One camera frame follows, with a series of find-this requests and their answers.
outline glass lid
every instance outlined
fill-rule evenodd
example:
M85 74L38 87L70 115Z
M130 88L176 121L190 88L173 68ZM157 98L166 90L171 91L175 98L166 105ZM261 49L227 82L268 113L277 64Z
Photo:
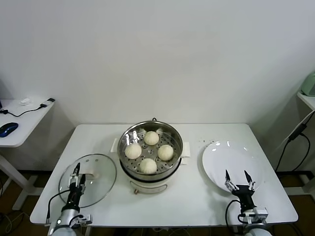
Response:
M117 169L114 161L103 154L89 154L69 165L59 181L59 192L68 190L69 178L73 170L80 163L80 174L86 174L85 191L80 199L80 208L98 203L110 192L116 181ZM68 194L60 195L65 203Z

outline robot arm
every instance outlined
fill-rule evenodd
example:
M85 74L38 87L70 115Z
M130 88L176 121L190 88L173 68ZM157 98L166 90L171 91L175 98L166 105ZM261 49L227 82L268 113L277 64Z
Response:
M73 229L82 224L91 224L92 216L80 214L79 202L85 190L85 174L80 175L80 163L70 175L68 187L70 193L65 206L61 209L61 216L50 224L48 236L75 236Z
M236 185L225 170L225 186L240 200L241 213L238 215L238 220L244 224L245 236L270 236L271 234L265 230L268 211L266 208L255 206L252 200L255 182L246 171L244 172L248 185Z

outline steamed bun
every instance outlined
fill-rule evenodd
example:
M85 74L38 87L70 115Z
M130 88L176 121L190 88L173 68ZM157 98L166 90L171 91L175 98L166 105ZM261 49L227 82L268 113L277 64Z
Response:
M157 155L162 161L169 161L173 158L174 150L170 145L163 145L157 150Z
M157 171L157 164L154 160L146 158L140 162L140 171L145 174L153 174Z
M144 136L144 142L147 145L155 145L158 143L159 137L158 134L154 131L149 131L146 133L146 135Z
M136 159L142 153L142 148L139 144L130 144L125 149L125 154L129 159Z

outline white wall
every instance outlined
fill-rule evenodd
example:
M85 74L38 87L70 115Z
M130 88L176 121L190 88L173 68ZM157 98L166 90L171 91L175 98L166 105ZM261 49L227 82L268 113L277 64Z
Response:
M57 100L23 146L1 152L19 169L48 170L74 126L152 117L246 122L269 152L307 112L294 96L315 69L314 7L312 0L1 1L2 97Z

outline green appliance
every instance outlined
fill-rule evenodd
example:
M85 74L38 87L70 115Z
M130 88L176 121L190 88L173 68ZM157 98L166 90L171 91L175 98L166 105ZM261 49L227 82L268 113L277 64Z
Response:
M301 92L306 96L315 97L315 72L306 77L301 86Z

